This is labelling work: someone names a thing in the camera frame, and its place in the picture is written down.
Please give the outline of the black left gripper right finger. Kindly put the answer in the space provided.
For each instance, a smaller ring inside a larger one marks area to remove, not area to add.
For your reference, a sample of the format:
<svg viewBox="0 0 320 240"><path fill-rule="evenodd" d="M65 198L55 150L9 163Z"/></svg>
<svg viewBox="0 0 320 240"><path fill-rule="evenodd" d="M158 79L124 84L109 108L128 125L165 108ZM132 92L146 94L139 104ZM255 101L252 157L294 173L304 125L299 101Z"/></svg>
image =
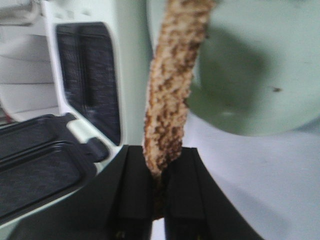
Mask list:
<svg viewBox="0 0 320 240"><path fill-rule="evenodd" d="M184 147L165 173L167 240L260 240L229 201L196 148Z"/></svg>

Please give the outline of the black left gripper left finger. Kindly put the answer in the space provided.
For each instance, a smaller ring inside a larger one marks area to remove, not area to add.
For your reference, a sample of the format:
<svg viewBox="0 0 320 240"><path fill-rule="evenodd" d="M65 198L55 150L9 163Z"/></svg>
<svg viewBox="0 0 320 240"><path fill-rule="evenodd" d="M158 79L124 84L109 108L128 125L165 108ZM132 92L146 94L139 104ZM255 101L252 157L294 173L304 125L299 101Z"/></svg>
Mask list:
<svg viewBox="0 0 320 240"><path fill-rule="evenodd" d="M10 240L148 240L152 177L142 147L125 145L83 188L23 219Z"/></svg>

